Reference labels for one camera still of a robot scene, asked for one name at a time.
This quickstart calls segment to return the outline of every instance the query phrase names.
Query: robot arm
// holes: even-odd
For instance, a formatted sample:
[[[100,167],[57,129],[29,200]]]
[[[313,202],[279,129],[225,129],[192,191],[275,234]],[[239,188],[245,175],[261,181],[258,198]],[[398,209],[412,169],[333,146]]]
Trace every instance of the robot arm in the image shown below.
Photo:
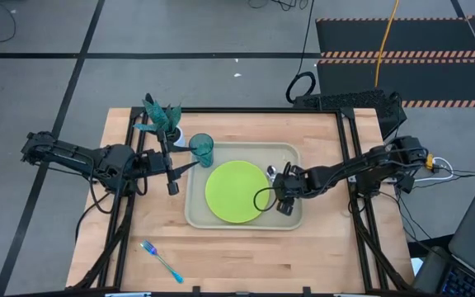
[[[409,185],[405,191],[409,191],[413,177],[406,172],[423,167],[427,155],[419,139],[406,136],[331,167],[318,166],[304,170],[287,163],[283,173],[277,174],[273,182],[278,200],[276,209],[284,215],[291,215],[294,199],[314,198],[348,177],[356,179],[357,192],[362,196],[376,196],[380,183],[388,177],[402,177],[402,184]]]
[[[168,193],[179,192],[176,180],[181,174],[197,163],[173,169],[170,151],[187,152],[190,148],[178,148],[167,143],[166,134],[159,130],[157,139],[161,144],[161,152],[153,149],[142,153],[128,145],[113,144],[104,148],[89,149],[57,140],[50,132],[29,133],[27,142],[21,152],[24,162],[54,162],[80,172],[86,179],[98,180],[107,191],[115,192],[123,186],[123,196],[136,191],[135,180],[157,174],[167,174]]]

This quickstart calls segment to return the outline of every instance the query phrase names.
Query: white cable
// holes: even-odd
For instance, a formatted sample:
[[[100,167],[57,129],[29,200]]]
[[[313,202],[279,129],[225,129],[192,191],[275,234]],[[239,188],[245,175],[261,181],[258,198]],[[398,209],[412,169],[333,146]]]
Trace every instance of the white cable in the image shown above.
[[[446,165],[449,166],[449,169],[450,169],[450,175],[447,176],[447,177],[427,177],[427,178],[420,178],[420,179],[416,179],[415,182],[427,182],[427,181],[446,181],[446,180],[449,180],[450,178],[454,177],[454,169],[452,168],[452,165],[450,165],[450,163],[448,161],[446,161],[444,158],[442,157],[434,157],[433,158],[433,161],[435,160],[441,160],[443,162],[446,163]]]

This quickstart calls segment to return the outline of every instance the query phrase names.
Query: gray floor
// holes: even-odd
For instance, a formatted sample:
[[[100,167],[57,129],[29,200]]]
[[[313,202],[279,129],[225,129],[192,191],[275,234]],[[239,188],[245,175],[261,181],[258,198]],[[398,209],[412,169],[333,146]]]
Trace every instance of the gray floor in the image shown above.
[[[460,0],[475,14],[475,0]],[[78,52],[96,1],[5,1],[16,38],[0,52]],[[393,0],[317,0],[315,17],[388,17]],[[282,12],[246,0],[106,0],[91,52],[298,52],[308,11]],[[398,17],[455,17],[450,0],[403,0]],[[0,11],[0,34],[9,33]],[[317,52],[311,26],[308,52]],[[0,59],[0,270],[35,177],[19,150],[29,131],[50,130],[74,60]],[[314,70],[313,59],[303,69]],[[106,111],[139,105],[145,92],[183,106],[287,106],[297,59],[87,60],[61,139],[96,147]],[[400,134],[413,134],[455,168],[475,170],[475,109],[407,109]],[[417,189],[403,198],[431,236],[452,233],[473,198],[475,178]],[[85,181],[47,174],[7,294],[60,290],[73,253]],[[419,238],[425,236],[416,230]]]

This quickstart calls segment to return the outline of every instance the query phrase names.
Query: white pot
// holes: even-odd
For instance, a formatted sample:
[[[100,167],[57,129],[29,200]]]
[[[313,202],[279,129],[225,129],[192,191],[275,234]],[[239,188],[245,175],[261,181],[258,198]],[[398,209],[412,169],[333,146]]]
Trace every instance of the white pot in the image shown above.
[[[179,129],[179,132],[181,132],[181,136],[179,136],[179,139],[174,142],[173,145],[184,148],[186,146],[185,134],[182,133],[181,127],[177,126],[177,128]]]

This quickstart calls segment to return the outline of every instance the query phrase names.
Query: yellow cable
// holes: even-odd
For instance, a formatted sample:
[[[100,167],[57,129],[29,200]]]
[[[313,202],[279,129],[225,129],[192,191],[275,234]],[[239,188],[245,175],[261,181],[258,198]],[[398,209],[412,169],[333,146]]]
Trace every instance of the yellow cable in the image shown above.
[[[395,0],[395,7],[393,8],[392,16],[389,18],[388,26],[386,27],[386,32],[384,33],[383,43],[380,45],[379,60],[377,61],[377,71],[375,71],[375,87],[379,85],[379,70],[380,70],[380,63],[382,62],[384,45],[386,45],[386,39],[388,38],[389,29],[392,27],[393,18],[395,17],[395,12],[397,12],[398,6],[399,6],[399,0]]]

